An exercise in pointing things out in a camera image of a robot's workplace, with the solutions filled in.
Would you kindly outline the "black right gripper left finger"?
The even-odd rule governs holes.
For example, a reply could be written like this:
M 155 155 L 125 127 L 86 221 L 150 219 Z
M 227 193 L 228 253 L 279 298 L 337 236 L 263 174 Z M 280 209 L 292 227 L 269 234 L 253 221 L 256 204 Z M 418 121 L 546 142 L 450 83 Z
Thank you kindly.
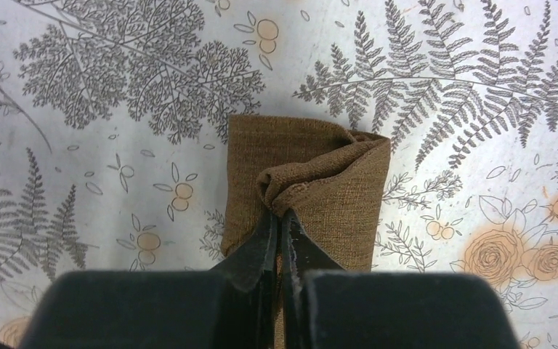
M 41 299 L 21 348 L 271 348 L 278 218 L 209 270 L 70 272 Z

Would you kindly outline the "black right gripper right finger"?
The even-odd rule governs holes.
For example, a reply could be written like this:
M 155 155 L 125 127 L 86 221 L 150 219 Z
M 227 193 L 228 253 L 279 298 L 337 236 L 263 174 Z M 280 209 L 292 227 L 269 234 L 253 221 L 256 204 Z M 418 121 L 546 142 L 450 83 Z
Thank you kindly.
M 518 348 L 489 284 L 461 273 L 343 269 L 293 210 L 281 220 L 287 348 Z

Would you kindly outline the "brown cloth napkin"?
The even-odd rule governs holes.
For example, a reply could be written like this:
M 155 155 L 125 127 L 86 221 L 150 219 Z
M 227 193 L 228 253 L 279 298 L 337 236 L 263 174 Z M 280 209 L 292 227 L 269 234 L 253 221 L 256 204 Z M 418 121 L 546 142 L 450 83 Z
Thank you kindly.
M 317 119 L 234 115 L 228 120 L 229 256 L 262 211 L 295 211 L 307 235 L 347 270 L 371 269 L 390 141 Z

